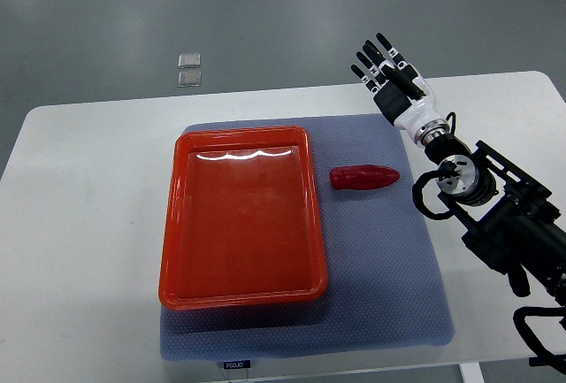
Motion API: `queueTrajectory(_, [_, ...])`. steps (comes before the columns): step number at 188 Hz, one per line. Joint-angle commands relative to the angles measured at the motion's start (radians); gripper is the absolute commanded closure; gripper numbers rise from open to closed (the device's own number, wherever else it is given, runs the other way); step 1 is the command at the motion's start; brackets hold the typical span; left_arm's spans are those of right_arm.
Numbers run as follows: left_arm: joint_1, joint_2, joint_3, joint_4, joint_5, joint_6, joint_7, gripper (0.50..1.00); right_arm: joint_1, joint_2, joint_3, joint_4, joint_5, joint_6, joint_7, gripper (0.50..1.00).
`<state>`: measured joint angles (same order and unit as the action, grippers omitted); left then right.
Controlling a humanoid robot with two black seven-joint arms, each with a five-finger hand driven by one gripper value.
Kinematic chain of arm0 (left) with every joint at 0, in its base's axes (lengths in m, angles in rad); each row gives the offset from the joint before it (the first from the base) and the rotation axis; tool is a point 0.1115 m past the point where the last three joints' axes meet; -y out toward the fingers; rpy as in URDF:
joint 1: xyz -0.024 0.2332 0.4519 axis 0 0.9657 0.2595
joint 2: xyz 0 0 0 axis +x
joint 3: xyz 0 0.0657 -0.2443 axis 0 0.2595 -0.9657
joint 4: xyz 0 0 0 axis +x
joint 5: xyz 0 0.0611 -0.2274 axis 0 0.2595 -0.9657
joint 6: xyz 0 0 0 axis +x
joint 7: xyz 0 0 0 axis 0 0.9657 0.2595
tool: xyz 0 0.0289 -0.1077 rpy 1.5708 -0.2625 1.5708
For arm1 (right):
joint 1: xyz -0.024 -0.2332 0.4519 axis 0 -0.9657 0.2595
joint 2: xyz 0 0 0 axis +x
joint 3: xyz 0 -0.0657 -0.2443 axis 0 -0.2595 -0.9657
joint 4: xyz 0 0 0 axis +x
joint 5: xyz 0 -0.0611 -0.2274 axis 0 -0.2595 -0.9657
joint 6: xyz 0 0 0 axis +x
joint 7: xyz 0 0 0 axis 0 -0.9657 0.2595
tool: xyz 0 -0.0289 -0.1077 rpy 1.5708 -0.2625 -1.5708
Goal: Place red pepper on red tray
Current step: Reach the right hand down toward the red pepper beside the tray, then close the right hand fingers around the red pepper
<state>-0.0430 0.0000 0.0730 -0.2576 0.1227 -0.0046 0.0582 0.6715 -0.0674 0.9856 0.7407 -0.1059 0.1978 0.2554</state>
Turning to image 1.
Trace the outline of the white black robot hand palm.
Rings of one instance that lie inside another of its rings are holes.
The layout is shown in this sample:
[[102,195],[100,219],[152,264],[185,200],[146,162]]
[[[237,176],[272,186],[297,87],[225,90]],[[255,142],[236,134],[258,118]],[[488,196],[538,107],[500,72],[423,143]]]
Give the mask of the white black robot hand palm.
[[399,71],[422,89],[422,98],[408,98],[382,73],[386,83],[380,85],[373,101],[386,120],[397,129],[405,130],[413,141],[430,141],[447,134],[448,122],[436,111],[435,95],[420,72],[409,63]]

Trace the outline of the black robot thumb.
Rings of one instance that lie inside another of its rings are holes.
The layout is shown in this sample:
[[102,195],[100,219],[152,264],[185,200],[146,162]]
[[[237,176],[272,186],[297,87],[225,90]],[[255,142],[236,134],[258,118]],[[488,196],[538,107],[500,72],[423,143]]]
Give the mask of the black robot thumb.
[[387,78],[408,98],[419,100],[422,98],[422,89],[398,69],[388,67]]

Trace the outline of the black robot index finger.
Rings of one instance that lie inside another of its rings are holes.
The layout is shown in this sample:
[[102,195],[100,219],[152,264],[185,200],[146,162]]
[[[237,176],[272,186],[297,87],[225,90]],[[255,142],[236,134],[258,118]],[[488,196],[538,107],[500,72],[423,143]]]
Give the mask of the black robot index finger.
[[393,46],[392,43],[381,33],[376,33],[376,38],[378,42],[385,48],[388,53],[388,56],[393,60],[395,66],[402,70],[404,69],[408,63],[406,62],[403,55]]

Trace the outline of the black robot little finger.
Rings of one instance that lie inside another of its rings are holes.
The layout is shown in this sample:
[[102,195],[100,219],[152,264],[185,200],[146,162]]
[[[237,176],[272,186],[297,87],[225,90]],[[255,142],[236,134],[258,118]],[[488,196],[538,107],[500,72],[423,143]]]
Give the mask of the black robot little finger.
[[350,69],[373,95],[380,91],[380,85],[373,78],[366,75],[357,65],[351,65]]

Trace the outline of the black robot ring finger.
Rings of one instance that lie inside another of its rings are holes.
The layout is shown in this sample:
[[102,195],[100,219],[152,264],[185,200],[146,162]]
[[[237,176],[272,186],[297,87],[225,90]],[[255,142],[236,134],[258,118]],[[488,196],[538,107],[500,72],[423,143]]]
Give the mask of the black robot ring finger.
[[384,85],[386,83],[386,77],[380,72],[379,68],[361,51],[356,53],[356,57],[366,67],[378,85]]

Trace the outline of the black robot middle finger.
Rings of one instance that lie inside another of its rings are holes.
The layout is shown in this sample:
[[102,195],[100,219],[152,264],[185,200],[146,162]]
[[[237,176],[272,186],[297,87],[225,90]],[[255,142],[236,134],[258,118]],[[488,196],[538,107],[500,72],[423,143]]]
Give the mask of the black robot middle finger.
[[394,65],[383,56],[381,51],[375,46],[372,41],[365,41],[363,45],[363,52],[381,73],[389,74],[394,70]]

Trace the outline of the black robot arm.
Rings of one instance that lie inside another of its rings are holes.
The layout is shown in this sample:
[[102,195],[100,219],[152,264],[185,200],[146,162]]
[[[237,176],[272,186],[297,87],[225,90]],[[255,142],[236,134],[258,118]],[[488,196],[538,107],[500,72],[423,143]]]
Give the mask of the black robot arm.
[[457,218],[465,246],[505,275],[513,293],[530,293],[533,276],[565,304],[565,232],[550,191],[484,142],[475,150],[455,136],[455,114],[442,116],[420,72],[377,34],[356,54],[351,70],[384,118],[407,133],[436,164],[412,188],[416,208],[432,220]]

